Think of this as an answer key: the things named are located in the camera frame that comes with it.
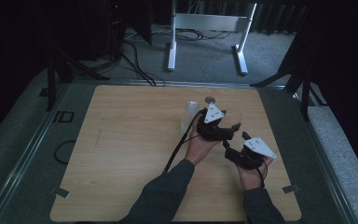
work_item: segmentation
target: white metal frame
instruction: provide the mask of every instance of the white metal frame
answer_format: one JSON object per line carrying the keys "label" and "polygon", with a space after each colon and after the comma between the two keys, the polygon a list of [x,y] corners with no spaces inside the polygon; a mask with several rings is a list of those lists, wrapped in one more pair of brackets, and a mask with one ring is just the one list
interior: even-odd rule
{"label": "white metal frame", "polygon": [[256,3],[253,3],[252,12],[249,17],[235,17],[176,13],[176,1],[177,0],[172,0],[172,41],[168,60],[168,70],[173,71],[175,69],[176,29],[218,30],[242,32],[240,44],[236,45],[235,49],[241,73],[244,75],[248,74],[245,57],[243,56],[243,48],[255,14]]}

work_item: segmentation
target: person's left hand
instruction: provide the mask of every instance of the person's left hand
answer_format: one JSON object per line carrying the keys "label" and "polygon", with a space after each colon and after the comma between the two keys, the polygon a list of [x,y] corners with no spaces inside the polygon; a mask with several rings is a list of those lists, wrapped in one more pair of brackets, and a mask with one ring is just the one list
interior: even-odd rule
{"label": "person's left hand", "polygon": [[266,157],[263,164],[261,164],[261,166],[258,168],[262,176],[260,176],[256,169],[245,170],[236,164],[238,174],[240,175],[240,184],[242,189],[248,190],[261,188],[262,178],[266,174],[266,171],[268,169],[267,167],[272,163],[272,161],[272,158]]}
{"label": "person's left hand", "polygon": [[187,152],[185,159],[191,161],[195,166],[202,161],[211,149],[219,144],[221,141],[207,141],[203,139],[197,132],[197,124],[200,121],[202,115],[199,115],[193,123],[192,131],[189,136],[189,142],[187,146]]}

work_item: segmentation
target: dark sleeve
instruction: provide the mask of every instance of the dark sleeve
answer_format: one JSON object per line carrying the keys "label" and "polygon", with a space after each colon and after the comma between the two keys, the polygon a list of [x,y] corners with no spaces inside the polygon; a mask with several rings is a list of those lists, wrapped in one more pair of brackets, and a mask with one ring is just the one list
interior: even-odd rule
{"label": "dark sleeve", "polygon": [[181,160],[167,174],[147,183],[130,212],[118,223],[169,223],[185,197],[194,173],[191,161]]}
{"label": "dark sleeve", "polygon": [[266,189],[249,189],[243,192],[243,210],[253,224],[286,223],[272,203]]}

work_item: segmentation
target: wooden table surface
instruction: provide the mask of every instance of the wooden table surface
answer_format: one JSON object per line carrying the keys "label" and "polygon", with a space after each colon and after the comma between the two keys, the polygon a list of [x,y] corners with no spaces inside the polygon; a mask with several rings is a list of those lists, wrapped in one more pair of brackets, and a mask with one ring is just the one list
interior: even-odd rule
{"label": "wooden table surface", "polygon": [[[242,148],[241,132],[260,136],[278,156],[268,169],[266,188],[286,220],[299,220],[280,151],[255,90],[99,86],[96,88],[50,217],[54,221],[118,221],[126,216],[144,185],[160,175],[181,138],[187,101],[240,111],[241,128],[229,141]],[[172,167],[186,152],[183,145]],[[174,221],[241,221],[241,187],[234,164],[220,144],[197,167]]]}

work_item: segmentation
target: metal frame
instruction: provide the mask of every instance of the metal frame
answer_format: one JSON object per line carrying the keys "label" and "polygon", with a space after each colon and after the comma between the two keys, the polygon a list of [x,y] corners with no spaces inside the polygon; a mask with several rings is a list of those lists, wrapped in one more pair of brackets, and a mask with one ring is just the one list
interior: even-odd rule
{"label": "metal frame", "polygon": [[[90,85],[131,85],[131,86],[147,86],[148,83],[143,80],[75,80],[76,83],[88,83]],[[54,116],[58,110],[58,106],[65,95],[70,84],[62,84],[58,92],[57,104],[55,104],[50,112],[47,113],[42,120],[33,138],[30,140],[28,147],[24,150],[21,158],[13,168],[4,186],[0,190],[0,217],[3,215],[7,205],[9,204],[17,186],[20,184],[22,177],[25,175],[31,161],[37,152],[40,143],[42,142],[50,123],[53,121]],[[284,86],[267,86],[263,89],[252,87],[248,84],[216,84],[216,83],[194,83],[194,82],[165,82],[165,86],[170,87],[208,87],[208,88],[232,88],[232,89],[256,89],[261,91],[284,91]],[[324,175],[324,180],[332,194],[332,197],[337,205],[337,209],[342,216],[343,223],[358,223],[356,215],[354,214],[350,203],[348,202],[345,193],[340,186],[339,181],[335,175],[324,149],[321,146],[318,137],[316,136],[313,128],[309,123],[304,123],[305,129],[309,132],[311,142],[315,148],[314,155],[317,158],[319,167]]]}
{"label": "metal frame", "polygon": [[172,0],[172,41],[170,46],[170,56],[168,60],[168,70],[175,69],[176,61],[176,29],[199,29],[199,30],[218,30],[229,32],[242,32],[240,44],[235,46],[238,63],[241,73],[248,74],[243,48],[246,38],[251,28],[253,16],[255,14],[256,3],[252,3],[252,12],[249,17],[234,16],[216,16],[216,15],[200,15],[200,14],[184,14],[176,13],[176,1]]}

